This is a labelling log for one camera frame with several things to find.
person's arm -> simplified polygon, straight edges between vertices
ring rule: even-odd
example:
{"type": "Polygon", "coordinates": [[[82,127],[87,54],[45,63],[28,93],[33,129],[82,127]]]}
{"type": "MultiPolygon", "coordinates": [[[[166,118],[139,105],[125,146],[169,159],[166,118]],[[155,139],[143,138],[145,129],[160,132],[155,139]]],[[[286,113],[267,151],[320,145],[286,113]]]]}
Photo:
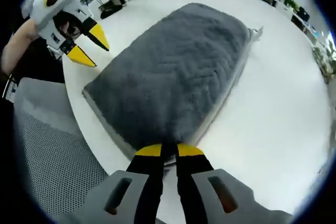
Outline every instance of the person's arm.
{"type": "Polygon", "coordinates": [[[1,72],[9,76],[30,43],[36,38],[38,38],[38,33],[35,23],[29,19],[20,26],[5,46],[0,58],[1,72]]]}

hand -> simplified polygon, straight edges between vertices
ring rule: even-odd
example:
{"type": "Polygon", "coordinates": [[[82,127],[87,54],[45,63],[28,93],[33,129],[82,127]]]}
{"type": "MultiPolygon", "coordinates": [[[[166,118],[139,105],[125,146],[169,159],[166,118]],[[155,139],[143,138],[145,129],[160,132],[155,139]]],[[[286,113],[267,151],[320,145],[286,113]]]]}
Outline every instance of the hand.
{"type": "Polygon", "coordinates": [[[80,35],[81,32],[76,26],[72,26],[71,32],[69,31],[70,23],[66,22],[65,24],[60,26],[60,30],[63,31],[67,36],[71,37],[72,39],[77,39],[80,35]]]}
{"type": "Polygon", "coordinates": [[[27,20],[22,25],[22,28],[23,28],[23,32],[26,34],[26,37],[30,41],[34,41],[35,39],[37,39],[39,37],[38,29],[37,29],[33,19],[27,20]]]}

white table surface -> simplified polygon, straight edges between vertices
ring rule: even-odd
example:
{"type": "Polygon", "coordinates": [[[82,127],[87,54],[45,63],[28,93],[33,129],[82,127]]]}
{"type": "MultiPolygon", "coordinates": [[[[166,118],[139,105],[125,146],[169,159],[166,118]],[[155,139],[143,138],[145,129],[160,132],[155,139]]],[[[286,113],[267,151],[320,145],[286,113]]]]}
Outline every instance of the white table surface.
{"type": "MultiPolygon", "coordinates": [[[[252,188],[260,204],[292,214],[326,161],[330,107],[305,35],[260,0],[132,0],[101,20],[109,53],[84,36],[77,40],[96,68],[63,56],[68,96],[79,127],[108,174],[127,168],[130,161],[108,136],[81,90],[145,30],[191,2],[231,14],[250,28],[264,26],[238,85],[198,146],[215,169],[225,169],[252,188]]],[[[167,223],[185,222],[176,182],[172,170],[164,180],[157,213],[167,223]]]]}

gray mesh chair back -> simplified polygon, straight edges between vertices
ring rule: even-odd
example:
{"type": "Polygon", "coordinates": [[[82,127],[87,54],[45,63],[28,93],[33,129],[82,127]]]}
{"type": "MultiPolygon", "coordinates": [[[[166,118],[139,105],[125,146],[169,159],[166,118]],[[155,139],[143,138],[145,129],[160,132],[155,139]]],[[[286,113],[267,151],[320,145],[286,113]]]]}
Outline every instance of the gray mesh chair back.
{"type": "Polygon", "coordinates": [[[81,135],[64,84],[21,80],[14,136],[24,186],[51,217],[82,206],[108,177],[81,135]]]}

